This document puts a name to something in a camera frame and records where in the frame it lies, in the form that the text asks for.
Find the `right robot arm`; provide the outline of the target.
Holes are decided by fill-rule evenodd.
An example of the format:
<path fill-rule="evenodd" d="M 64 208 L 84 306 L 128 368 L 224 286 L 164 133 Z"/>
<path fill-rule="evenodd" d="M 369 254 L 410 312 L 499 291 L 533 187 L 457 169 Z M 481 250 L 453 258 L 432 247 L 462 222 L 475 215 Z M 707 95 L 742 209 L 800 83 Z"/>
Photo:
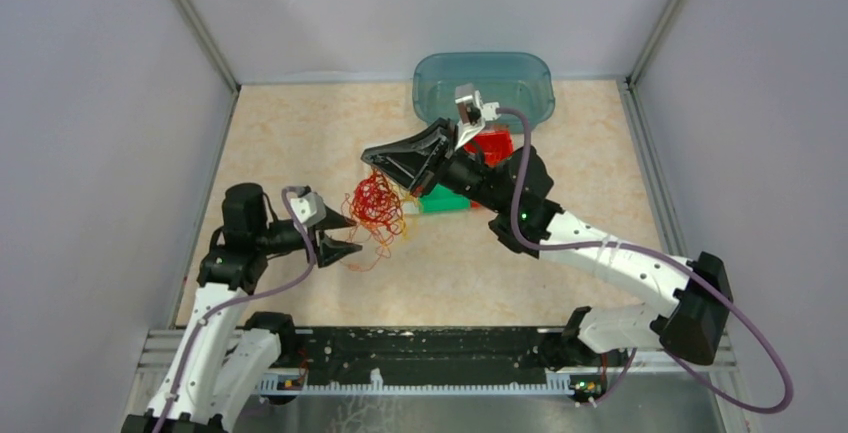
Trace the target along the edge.
<path fill-rule="evenodd" d="M 576 309 L 563 351 L 576 365 L 618 349 L 662 348 L 688 363 L 715 361 L 732 300 L 723 261 L 667 256 L 627 243 L 548 199 L 554 186 L 533 146 L 489 166 L 457 148 L 457 126 L 439 119 L 407 139 L 366 148 L 362 161 L 416 197 L 442 186 L 494 212 L 489 229 L 516 254 L 580 269 L 639 299 Z"/>

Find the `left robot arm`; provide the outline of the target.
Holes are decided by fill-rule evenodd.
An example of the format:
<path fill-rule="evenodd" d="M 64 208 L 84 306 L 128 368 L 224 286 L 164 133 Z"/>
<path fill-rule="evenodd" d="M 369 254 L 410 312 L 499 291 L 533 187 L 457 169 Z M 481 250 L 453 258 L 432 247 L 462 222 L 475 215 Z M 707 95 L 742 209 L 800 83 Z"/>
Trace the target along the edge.
<path fill-rule="evenodd" d="M 356 221 L 327 206 L 308 186 L 281 192 L 281 219 L 256 183 L 228 188 L 223 224 L 210 239 L 197 277 L 190 320 L 160 387 L 124 432 L 230 432 L 272 366 L 292 364 L 300 352 L 292 317 L 257 312 L 239 323 L 248 303 L 303 282 L 316 268 L 361 250 L 329 232 Z"/>

